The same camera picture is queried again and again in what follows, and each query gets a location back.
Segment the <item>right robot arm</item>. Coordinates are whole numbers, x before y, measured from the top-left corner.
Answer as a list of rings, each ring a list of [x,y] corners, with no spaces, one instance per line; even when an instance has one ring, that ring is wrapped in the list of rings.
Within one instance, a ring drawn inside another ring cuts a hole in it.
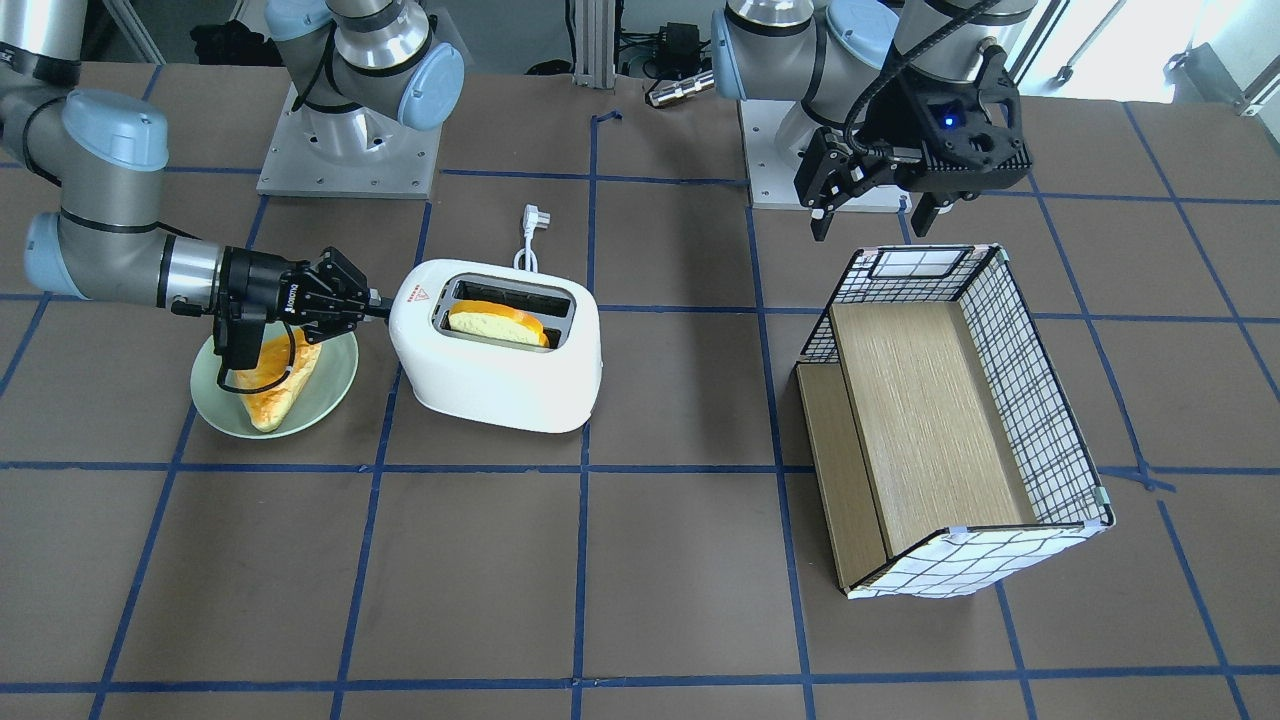
[[[389,316],[390,301],[334,249],[292,261],[165,225],[166,118],[137,97],[78,86],[86,15],[83,1],[3,4],[3,149],[60,191],[59,209],[28,229],[32,284],[209,316],[223,357],[256,348],[275,322],[319,342]]]

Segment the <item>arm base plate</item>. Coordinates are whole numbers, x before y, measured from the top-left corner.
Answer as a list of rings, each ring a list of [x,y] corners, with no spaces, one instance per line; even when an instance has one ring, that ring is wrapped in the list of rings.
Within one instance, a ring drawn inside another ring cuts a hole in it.
[[[442,128],[403,127],[367,108],[343,114],[285,96],[256,183],[259,193],[315,199],[430,197]]]
[[[794,178],[817,123],[799,102],[780,100],[742,100],[739,119],[751,204],[760,209],[801,210]]]

